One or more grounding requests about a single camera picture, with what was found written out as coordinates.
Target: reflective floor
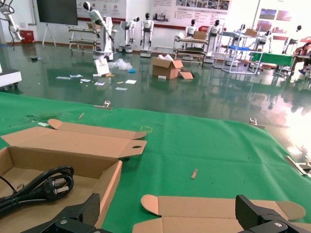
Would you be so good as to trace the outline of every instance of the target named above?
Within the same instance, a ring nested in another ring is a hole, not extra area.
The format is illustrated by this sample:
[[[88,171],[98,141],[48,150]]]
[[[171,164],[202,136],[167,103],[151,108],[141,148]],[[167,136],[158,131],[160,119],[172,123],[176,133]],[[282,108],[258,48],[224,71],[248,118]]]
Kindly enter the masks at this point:
[[[32,62],[30,57],[39,57]],[[130,74],[118,68],[111,69],[115,77],[93,78],[96,73],[92,54],[70,55],[68,47],[16,46],[0,47],[3,68],[21,71],[23,80],[18,90],[2,90],[8,93],[103,105],[109,100],[113,107],[133,108],[165,113],[229,119],[248,122],[257,118],[285,148],[292,148],[295,160],[306,160],[311,155],[311,83],[295,74],[292,80],[274,76],[265,70],[259,76],[227,74],[211,65],[204,68],[185,64],[194,75],[192,81],[174,79],[159,80],[151,76],[150,59],[138,54],[116,54],[133,65],[136,73]],[[60,80],[81,74],[92,82],[80,83],[80,79]],[[135,85],[117,84],[137,80]],[[103,86],[94,85],[105,82]],[[116,87],[128,88],[126,91]]]

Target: brown box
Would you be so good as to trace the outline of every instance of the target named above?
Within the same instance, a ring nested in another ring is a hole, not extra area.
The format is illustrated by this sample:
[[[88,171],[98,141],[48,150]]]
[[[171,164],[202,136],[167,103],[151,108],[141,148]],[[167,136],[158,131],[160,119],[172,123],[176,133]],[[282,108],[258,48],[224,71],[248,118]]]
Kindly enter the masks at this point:
[[[165,76],[167,79],[175,79],[178,77],[178,72],[183,64],[181,61],[168,61],[153,57],[151,60],[152,75]]]
[[[245,35],[251,36],[251,37],[256,37],[258,32],[254,29],[246,29]]]
[[[19,233],[52,220],[66,206],[84,203],[92,193],[100,195],[100,228],[118,186],[122,161],[118,158],[142,154],[145,132],[49,120],[59,130],[34,127],[2,136],[10,147],[0,150],[0,175],[14,187],[28,184],[42,171],[59,166],[74,168],[74,186],[63,199],[42,205],[30,205],[0,219],[1,233]],[[0,183],[0,197],[12,194]]]
[[[257,206],[277,211],[286,220],[306,215],[300,205],[288,201],[252,200]],[[145,195],[142,206],[161,218],[141,222],[133,226],[133,233],[233,233],[243,228],[235,217],[235,199],[156,197]],[[293,223],[311,229],[311,224]]]
[[[196,40],[206,40],[207,32],[194,32],[193,38]]]

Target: cardboard flap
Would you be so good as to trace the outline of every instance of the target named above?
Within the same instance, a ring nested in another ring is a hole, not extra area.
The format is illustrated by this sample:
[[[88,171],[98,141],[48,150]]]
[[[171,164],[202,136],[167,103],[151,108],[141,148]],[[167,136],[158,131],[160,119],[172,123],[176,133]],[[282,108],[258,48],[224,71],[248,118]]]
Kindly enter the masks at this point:
[[[168,67],[170,67],[171,63],[172,63],[171,61],[163,60],[163,59],[158,59],[158,58],[155,58],[155,57],[153,57],[152,60],[151,60],[151,64],[153,66],[156,66],[156,67],[168,68]]]
[[[10,146],[17,146],[20,143],[31,141],[35,138],[41,137],[45,134],[53,132],[52,129],[43,127],[33,127],[26,130],[21,130],[15,133],[10,133],[1,136]]]
[[[146,210],[155,215],[159,215],[158,198],[156,196],[150,194],[144,195],[140,201]]]
[[[147,141],[131,140],[117,158],[142,154],[146,144]]]
[[[306,216],[306,210],[301,205],[290,201],[276,201],[276,203],[286,214],[289,221]]]
[[[175,60],[172,62],[175,68],[184,67],[183,63],[180,60]]]
[[[181,77],[184,79],[193,79],[193,76],[190,72],[179,72]]]
[[[50,119],[48,121],[49,125],[56,130],[68,131],[68,132],[77,132],[77,133],[88,133],[93,135],[103,135],[110,137],[119,137],[126,139],[140,139],[146,136],[146,132],[135,132],[128,130],[118,130],[100,126],[91,126],[83,124],[75,124],[62,122],[57,119]]]
[[[163,233],[162,219],[157,218],[135,224],[133,233]]]

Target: red box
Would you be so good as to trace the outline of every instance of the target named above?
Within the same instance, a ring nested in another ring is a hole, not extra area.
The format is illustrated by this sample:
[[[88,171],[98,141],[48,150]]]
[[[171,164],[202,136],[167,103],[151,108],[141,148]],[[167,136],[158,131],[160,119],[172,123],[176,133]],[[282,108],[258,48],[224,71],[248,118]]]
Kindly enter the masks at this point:
[[[35,41],[33,31],[20,30],[20,35],[22,38],[25,38],[24,40],[21,41],[22,44],[31,44]]]

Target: black cable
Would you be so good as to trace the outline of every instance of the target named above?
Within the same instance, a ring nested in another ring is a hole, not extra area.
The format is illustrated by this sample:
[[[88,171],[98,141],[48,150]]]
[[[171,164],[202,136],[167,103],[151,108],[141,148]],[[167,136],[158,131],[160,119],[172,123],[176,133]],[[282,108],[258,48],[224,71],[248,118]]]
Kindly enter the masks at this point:
[[[4,178],[2,180],[10,185],[13,194],[0,198],[0,217],[25,205],[53,202],[64,198],[73,188],[73,168],[61,166],[43,172],[19,191]]]

